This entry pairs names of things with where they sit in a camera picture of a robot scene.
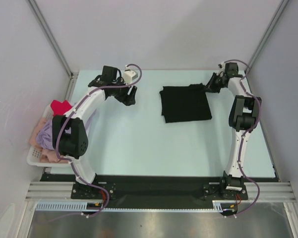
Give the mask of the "black t shirt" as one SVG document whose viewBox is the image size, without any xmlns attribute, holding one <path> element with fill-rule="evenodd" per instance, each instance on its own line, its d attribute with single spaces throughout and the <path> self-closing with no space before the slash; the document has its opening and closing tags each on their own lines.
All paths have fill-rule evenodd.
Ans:
<svg viewBox="0 0 298 238">
<path fill-rule="evenodd" d="M 212 119 L 203 84 L 164 86 L 160 97 L 166 123 Z"/>
</svg>

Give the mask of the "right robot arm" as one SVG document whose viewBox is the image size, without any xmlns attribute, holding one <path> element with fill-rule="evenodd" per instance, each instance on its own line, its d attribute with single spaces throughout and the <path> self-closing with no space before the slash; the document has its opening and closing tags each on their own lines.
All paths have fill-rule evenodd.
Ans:
<svg viewBox="0 0 298 238">
<path fill-rule="evenodd" d="M 246 194 L 244 182 L 254 182 L 245 175 L 243 164 L 247 144 L 252 132 L 261 119 L 262 99 L 253 95 L 244 85 L 245 75 L 239 74 L 240 60 L 227 60 L 219 64 L 219 71 L 213 73 L 206 84 L 209 93 L 220 93 L 228 88 L 234 96 L 234 102 L 229 115 L 229 127 L 232 129 L 232 143 L 227 167 L 220 178 L 215 197 L 222 200 L 241 198 Z"/>
</svg>

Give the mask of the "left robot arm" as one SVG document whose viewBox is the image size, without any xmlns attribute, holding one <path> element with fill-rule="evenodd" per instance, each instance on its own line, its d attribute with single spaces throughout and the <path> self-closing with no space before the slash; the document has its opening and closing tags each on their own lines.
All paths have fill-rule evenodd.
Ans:
<svg viewBox="0 0 298 238">
<path fill-rule="evenodd" d="M 101 192 L 107 201 L 109 192 L 93 182 L 96 173 L 85 158 L 89 148 L 86 124 L 109 97 L 125 106 L 134 105 L 136 84 L 141 78 L 142 69 L 136 64 L 126 65 L 124 71 L 105 65 L 102 73 L 88 84 L 84 96 L 70 110 L 52 119 L 52 142 L 56 156 L 70 165 L 76 182 L 83 185 L 82 192 L 89 198 Z"/>
</svg>

